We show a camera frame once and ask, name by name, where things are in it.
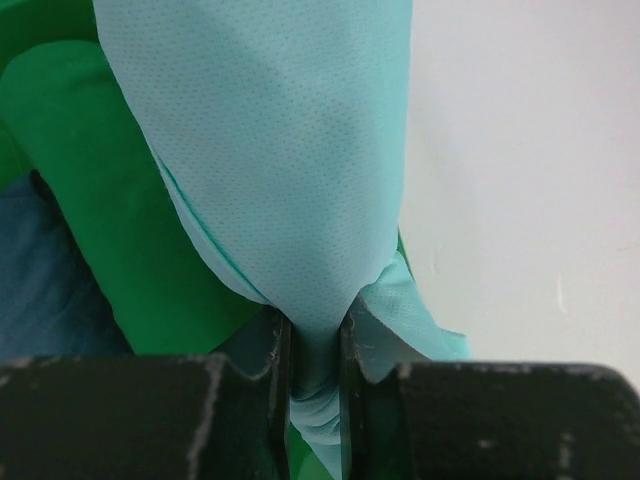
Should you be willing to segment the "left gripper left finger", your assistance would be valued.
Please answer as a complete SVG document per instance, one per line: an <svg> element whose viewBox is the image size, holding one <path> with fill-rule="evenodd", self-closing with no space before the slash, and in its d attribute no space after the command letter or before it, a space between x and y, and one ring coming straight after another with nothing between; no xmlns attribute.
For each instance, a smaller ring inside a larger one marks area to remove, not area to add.
<svg viewBox="0 0 640 480"><path fill-rule="evenodd" d="M263 308L203 355L1 368L5 479L286 479L292 329Z"/></svg>

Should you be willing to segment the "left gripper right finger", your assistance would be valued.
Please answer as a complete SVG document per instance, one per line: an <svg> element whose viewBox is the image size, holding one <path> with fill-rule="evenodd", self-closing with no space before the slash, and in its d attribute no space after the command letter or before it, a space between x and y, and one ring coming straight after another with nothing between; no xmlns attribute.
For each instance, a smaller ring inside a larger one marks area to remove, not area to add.
<svg viewBox="0 0 640 480"><path fill-rule="evenodd" d="M639 397L594 364L437 362L362 300L340 329L347 479L635 479Z"/></svg>

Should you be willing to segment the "teal t shirt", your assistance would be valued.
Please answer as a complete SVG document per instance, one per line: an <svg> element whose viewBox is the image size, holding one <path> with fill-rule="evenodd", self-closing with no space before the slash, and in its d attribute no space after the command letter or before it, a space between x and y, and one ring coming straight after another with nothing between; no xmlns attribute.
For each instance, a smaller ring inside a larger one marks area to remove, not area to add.
<svg viewBox="0 0 640 480"><path fill-rule="evenodd" d="M465 359L398 250L408 1L98 1L101 47L184 230L300 354L291 419L340 478L336 350L353 301L434 360Z"/></svg>

